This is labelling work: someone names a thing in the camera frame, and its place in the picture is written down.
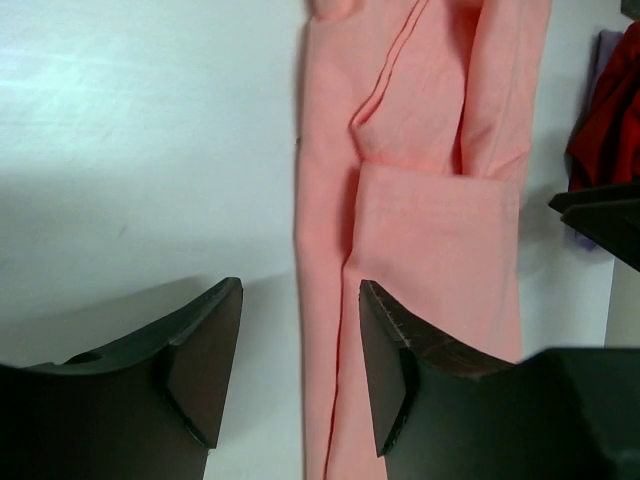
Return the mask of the pink t shirt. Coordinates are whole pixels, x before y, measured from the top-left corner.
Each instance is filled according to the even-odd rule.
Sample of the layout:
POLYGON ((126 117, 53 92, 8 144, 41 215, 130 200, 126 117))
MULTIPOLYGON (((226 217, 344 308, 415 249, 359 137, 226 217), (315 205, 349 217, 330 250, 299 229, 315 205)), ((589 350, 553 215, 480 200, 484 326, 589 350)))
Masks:
POLYGON ((518 220, 547 1, 315 1, 296 199, 305 475, 382 479, 360 336, 374 280, 521 355, 518 220))

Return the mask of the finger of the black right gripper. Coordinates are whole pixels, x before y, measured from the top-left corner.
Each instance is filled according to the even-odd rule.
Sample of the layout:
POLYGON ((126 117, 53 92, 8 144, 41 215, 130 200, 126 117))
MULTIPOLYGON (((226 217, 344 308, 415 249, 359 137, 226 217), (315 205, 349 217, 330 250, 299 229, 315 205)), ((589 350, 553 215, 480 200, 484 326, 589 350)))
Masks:
POLYGON ((639 270, 639 183, 556 194, 549 207, 564 224, 639 270))

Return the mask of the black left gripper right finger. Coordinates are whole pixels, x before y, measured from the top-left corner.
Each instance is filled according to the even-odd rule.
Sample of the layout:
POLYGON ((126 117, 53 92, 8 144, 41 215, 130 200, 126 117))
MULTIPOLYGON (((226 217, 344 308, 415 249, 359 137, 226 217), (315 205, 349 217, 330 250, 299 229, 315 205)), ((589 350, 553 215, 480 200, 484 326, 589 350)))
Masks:
POLYGON ((375 449, 392 479, 635 479, 639 352, 551 348, 509 363, 365 281, 375 449))

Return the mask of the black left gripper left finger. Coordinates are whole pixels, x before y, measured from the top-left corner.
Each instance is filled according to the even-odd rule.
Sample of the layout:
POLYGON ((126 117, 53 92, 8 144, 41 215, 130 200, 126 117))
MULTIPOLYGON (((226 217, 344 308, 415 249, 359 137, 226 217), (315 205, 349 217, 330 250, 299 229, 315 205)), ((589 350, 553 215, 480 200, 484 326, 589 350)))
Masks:
POLYGON ((200 479, 218 442, 243 286, 62 364, 1 369, 5 479, 200 479))

